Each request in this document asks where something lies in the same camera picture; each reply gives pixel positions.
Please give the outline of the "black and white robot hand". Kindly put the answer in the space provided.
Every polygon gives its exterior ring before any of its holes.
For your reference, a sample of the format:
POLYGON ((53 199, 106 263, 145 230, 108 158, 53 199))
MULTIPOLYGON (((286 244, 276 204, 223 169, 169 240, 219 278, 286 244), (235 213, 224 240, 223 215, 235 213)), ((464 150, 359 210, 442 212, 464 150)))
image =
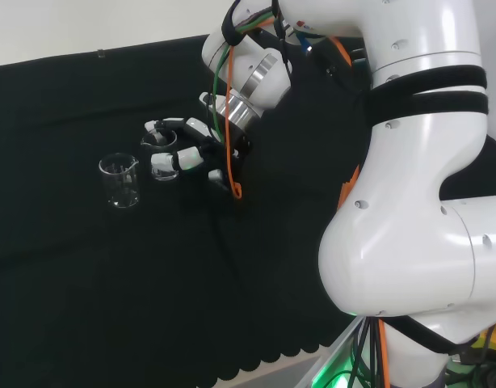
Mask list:
POLYGON ((147 153, 151 175, 157 181, 204 171, 206 179, 242 197, 239 174, 250 150, 248 143, 238 150, 227 145, 203 121, 191 118, 166 118, 145 122, 141 148, 147 153))

